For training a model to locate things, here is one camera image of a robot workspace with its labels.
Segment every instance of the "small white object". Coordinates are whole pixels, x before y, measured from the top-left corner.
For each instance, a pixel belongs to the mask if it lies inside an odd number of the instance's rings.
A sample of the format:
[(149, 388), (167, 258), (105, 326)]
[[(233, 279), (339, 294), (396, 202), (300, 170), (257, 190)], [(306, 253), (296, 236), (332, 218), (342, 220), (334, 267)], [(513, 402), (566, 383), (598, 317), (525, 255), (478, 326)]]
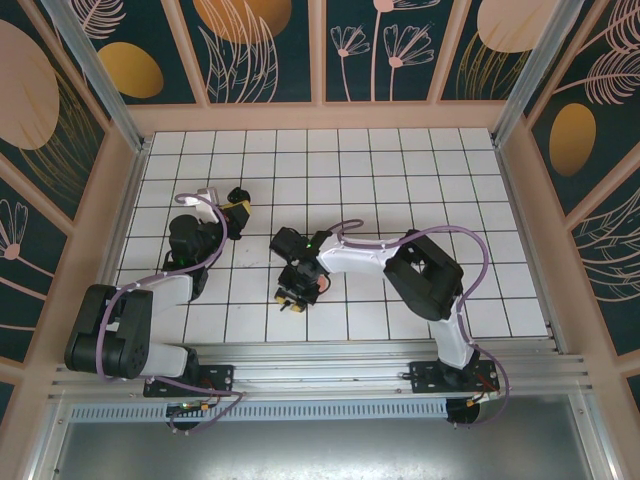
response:
[(157, 315), (169, 307), (187, 303), (191, 300), (193, 278), (190, 275), (173, 275), (164, 277), (144, 286), (153, 292), (153, 315)]
[(162, 343), (149, 344), (149, 356), (140, 376), (162, 376), (175, 378), (184, 373), (187, 365), (187, 350)]
[(430, 321), (429, 326), (438, 345), (438, 358), (442, 363), (458, 369), (467, 366), (473, 355), (473, 348), (462, 341), (456, 313), (452, 312), (448, 320)]
[(383, 246), (385, 243), (395, 242), (393, 240), (366, 240), (349, 239), (343, 240), (362, 245), (371, 245), (372, 248), (350, 248), (343, 246), (337, 235), (329, 237), (320, 247), (318, 261), (329, 273), (335, 272), (360, 272), (383, 277), (383, 270), (391, 257), (398, 251), (399, 247), (380, 250), (376, 246)]

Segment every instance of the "yellow component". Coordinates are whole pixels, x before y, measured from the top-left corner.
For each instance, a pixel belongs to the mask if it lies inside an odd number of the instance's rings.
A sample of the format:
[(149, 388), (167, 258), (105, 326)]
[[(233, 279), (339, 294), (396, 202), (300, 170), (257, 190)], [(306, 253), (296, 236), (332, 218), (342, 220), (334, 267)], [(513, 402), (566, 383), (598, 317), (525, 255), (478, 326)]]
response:
[(251, 215), (251, 204), (248, 200), (243, 200), (239, 203), (226, 203), (220, 207), (220, 210), (228, 210), (236, 205), (242, 205), (249, 215)]

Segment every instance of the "black mounting plate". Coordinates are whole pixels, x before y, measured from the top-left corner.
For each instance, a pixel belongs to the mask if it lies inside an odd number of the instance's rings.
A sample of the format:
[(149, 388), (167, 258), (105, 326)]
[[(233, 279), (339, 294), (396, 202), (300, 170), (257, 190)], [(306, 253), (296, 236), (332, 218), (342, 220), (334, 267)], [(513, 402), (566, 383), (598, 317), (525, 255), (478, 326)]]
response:
[[(200, 365), (200, 383), (197, 386), (211, 388), (211, 382), (216, 390), (232, 390), (233, 369), (233, 365)], [(159, 380), (145, 383), (142, 394), (146, 398), (206, 397), (206, 394), (174, 387)]]
[(500, 390), (496, 365), (491, 360), (479, 360), (471, 370), (471, 380), (461, 388), (455, 388), (446, 382), (437, 361), (411, 362), (409, 369), (410, 373), (404, 374), (403, 378), (411, 381), (413, 393), (479, 393), (487, 390), (480, 376), (493, 388)]

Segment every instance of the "grid tile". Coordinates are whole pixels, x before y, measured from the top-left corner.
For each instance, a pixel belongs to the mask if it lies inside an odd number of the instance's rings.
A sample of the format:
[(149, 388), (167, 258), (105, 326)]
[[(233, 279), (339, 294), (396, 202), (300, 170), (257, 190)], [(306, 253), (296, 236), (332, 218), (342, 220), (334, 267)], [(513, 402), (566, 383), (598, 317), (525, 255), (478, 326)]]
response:
[(387, 308), (384, 302), (349, 302), (347, 303), (347, 311), (349, 313), (349, 340), (389, 339)]
[(240, 131), (217, 132), (213, 153), (243, 153), (245, 133)]
[(461, 128), (460, 136), (466, 150), (493, 150), (486, 128)]
[(158, 132), (153, 137), (151, 155), (182, 153), (184, 132)]
[(338, 152), (309, 153), (307, 169), (310, 177), (339, 176)]
[(462, 150), (462, 141), (457, 128), (430, 128), (434, 150)]
[(182, 153), (208, 153), (213, 152), (213, 142), (216, 132), (187, 132), (184, 137)]
[(371, 175), (369, 152), (340, 152), (340, 175), (343, 177), (368, 177)]
[(211, 168), (211, 155), (182, 155), (178, 178), (207, 178)]
[(373, 174), (404, 176), (404, 162), (400, 152), (372, 152)]
[(147, 163), (145, 180), (173, 180), (176, 178), (180, 155), (151, 155)]
[[(345, 218), (365, 222), (349, 232), (355, 239), (398, 238), (412, 227), (443, 224), (477, 231), (488, 239), (492, 264), (467, 303), (472, 334), (546, 336), (488, 139), (477, 129), (160, 132), (118, 283), (162, 266), (169, 223), (193, 213), (173, 195), (210, 185), (224, 202), (241, 185), (252, 197), (242, 239), (226, 245), (200, 298), (167, 310), (159, 323), (154, 318), (154, 338), (196, 344), (429, 338), (429, 324), (374, 276), (332, 274), (331, 288), (307, 312), (280, 311), (273, 295), (284, 262), (268, 250), (272, 235), (283, 226), (313, 234)], [(461, 263), (468, 289), (481, 270), (478, 246), (459, 234), (430, 238)]]
[(371, 151), (400, 150), (400, 136), (396, 128), (377, 128), (369, 130)]
[(337, 152), (337, 130), (309, 130), (307, 132), (307, 150), (309, 152)]
[(368, 152), (370, 150), (369, 133), (365, 129), (338, 130), (338, 142), (341, 152)]
[(407, 175), (437, 175), (436, 161), (433, 152), (403, 151), (404, 168)]
[(184, 331), (185, 343), (224, 342), (226, 319), (227, 305), (191, 305)]
[(401, 128), (402, 150), (433, 150), (427, 128)]
[(216, 153), (211, 160), (210, 178), (240, 178), (242, 153)]
[(275, 130), (249, 130), (244, 146), (245, 152), (275, 152)]
[(306, 153), (276, 153), (276, 177), (306, 177), (306, 176), (307, 176), (307, 154)]
[(278, 130), (276, 152), (306, 152), (306, 130)]

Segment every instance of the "flower illustration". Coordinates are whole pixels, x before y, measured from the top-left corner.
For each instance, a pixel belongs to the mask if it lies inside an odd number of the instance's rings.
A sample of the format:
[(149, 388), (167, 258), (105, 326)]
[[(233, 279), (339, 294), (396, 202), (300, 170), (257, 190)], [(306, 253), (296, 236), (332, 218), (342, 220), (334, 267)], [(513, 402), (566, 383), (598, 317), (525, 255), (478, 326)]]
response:
[(20, 243), (28, 217), (29, 210), (20, 202), (16, 202), (12, 214), (9, 202), (4, 198), (0, 200), (0, 258), (15, 260), (20, 256)]
[(433, 49), (428, 49), (431, 44), (428, 31), (429, 26), (407, 27), (398, 37), (398, 25), (384, 29), (384, 46), (391, 66), (389, 100), (393, 100), (393, 79), (396, 68), (420, 65), (433, 60)]
[(378, 31), (380, 30), (380, 18), (383, 13), (394, 10), (418, 10), (434, 7), (440, 0), (373, 0), (373, 6), (378, 11), (376, 24), (373, 31), (373, 53), (371, 54), (371, 101), (376, 101), (376, 54), (378, 52)]
[[(29, 209), (20, 202), (16, 202), (15, 209), (12, 211), (11, 205), (9, 205), (9, 202), (6, 199), (3, 198), (0, 200), (0, 260), (18, 260), (33, 270), (53, 278), (52, 273), (47, 272), (20, 256), (20, 244), (24, 238), (28, 218)], [(2, 276), (0, 276), (0, 283), (40, 300), (45, 300), (47, 298), (46, 295), (18, 285), (17, 283)], [(13, 328), (14, 330), (21, 329), (3, 324), (0, 324), (0, 327)]]
[(362, 31), (362, 25), (359, 27), (346, 27), (344, 32), (340, 27), (331, 29), (331, 40), (340, 56), (340, 65), (342, 66), (342, 82), (344, 83), (344, 92), (347, 95), (347, 101), (351, 101), (349, 95), (349, 87), (347, 85), (347, 74), (344, 68), (344, 59), (351, 55), (360, 55), (368, 52), (371, 47), (369, 42), (365, 42), (366, 36)]
[(373, 0), (373, 6), (381, 13), (388, 13), (394, 10), (418, 10), (420, 8), (433, 7), (440, 3), (440, 0)]

